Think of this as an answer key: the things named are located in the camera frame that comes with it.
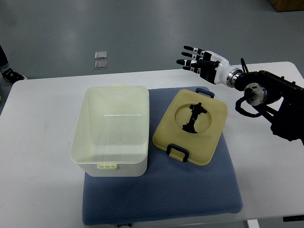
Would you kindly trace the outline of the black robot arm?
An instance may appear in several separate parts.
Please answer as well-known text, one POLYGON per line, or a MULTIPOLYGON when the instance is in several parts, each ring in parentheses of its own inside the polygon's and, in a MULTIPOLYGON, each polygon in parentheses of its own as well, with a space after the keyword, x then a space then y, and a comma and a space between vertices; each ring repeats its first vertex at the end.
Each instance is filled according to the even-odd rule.
POLYGON ((270 123, 274 135, 288 141, 304 140, 304 89, 268 71, 249 72, 244 59, 242 70, 227 77, 230 87, 243 91, 235 110, 257 118, 263 116, 270 123))

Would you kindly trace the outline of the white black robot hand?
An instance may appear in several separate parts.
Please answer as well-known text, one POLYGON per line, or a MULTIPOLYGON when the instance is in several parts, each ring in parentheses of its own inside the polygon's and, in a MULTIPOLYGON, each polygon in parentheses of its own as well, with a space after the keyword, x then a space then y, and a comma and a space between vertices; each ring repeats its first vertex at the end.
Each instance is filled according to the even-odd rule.
POLYGON ((184 70, 198 74, 202 79, 212 84, 231 86, 231 79, 241 70, 230 65, 224 57, 197 47, 184 46, 187 52, 181 54, 189 59, 178 59, 177 64, 184 70))

